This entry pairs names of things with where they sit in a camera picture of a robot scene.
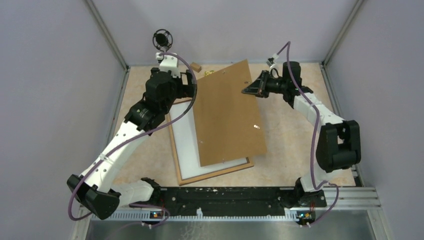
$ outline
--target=wall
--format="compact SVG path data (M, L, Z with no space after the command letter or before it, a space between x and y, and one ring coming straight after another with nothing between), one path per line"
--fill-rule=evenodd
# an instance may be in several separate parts
M424 235L423 9L422 0L366 1L329 65L395 239Z
M153 33L188 61L264 63L287 41L293 60L322 61L355 0L94 0L127 63L155 63Z
M68 239L123 79L82 0L0 2L0 239Z

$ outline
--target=round black device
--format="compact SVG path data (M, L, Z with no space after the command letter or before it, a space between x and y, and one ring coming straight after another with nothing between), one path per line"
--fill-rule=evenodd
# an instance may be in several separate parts
M157 50L166 52L172 47L173 37L166 29L159 29L153 34L152 41Z

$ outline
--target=wooden table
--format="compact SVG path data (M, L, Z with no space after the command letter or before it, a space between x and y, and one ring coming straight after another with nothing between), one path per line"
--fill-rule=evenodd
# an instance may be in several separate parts
M202 65L202 71L196 73L196 76L199 79L205 71L217 71L227 66L228 64ZM130 107L142 98L152 67L157 65L131 67L116 130ZM318 99L332 109L318 63L302 63L301 67L302 83L310 87ZM249 64L249 68L254 80L268 66ZM294 186L296 179L309 171L313 126L299 112L293 110L282 95L271 93L266 99L257 98L257 103L264 124L268 153L252 157L254 167L194 182L186 185L187 187L287 187ZM143 142L123 166L114 183L132 183L143 177L154 179L161 186L178 186L169 130L157 131ZM332 182L340 186L355 185L350 169L344 170Z

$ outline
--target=small brown box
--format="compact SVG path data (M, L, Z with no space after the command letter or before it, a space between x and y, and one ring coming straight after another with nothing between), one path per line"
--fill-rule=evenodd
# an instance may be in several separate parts
M200 72L202 70L202 66L200 66L199 64L197 64L195 62L192 62L190 64L190 67L196 72Z

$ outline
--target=gray wall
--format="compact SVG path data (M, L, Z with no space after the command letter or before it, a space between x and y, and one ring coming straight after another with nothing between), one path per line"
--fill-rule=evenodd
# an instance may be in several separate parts
M369 0L329 65L396 239L422 239L424 1Z
M68 239L123 79L82 0L0 1L0 239Z
M188 61L264 62L288 40L291 59L321 61L356 0L95 0L127 63L155 62L153 33Z

